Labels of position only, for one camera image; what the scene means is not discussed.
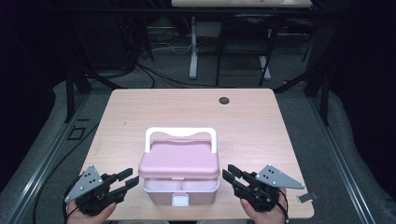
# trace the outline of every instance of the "hand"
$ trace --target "hand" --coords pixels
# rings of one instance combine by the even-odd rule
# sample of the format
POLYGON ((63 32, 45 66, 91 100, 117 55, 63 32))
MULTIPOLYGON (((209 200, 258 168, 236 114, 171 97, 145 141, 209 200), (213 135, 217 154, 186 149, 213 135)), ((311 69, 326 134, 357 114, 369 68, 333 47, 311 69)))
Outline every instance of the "hand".
POLYGON ((67 205, 67 214, 70 214, 69 218, 67 219, 67 224, 101 224, 107 220, 108 217, 114 212, 116 209, 117 204, 112 203, 108 207, 106 207, 101 213, 97 216, 90 217, 88 215, 82 214, 79 209, 76 209, 78 206, 76 201, 73 200, 67 205))
MULTIPOLYGON (((286 195, 286 189, 280 189, 286 195)), ((282 193, 279 193, 278 202, 286 209, 286 199, 282 193)), ((256 224, 284 224, 285 215, 282 210, 275 205, 270 212, 256 212, 250 203, 242 199, 241 205, 244 208, 247 215, 254 220, 256 224)))

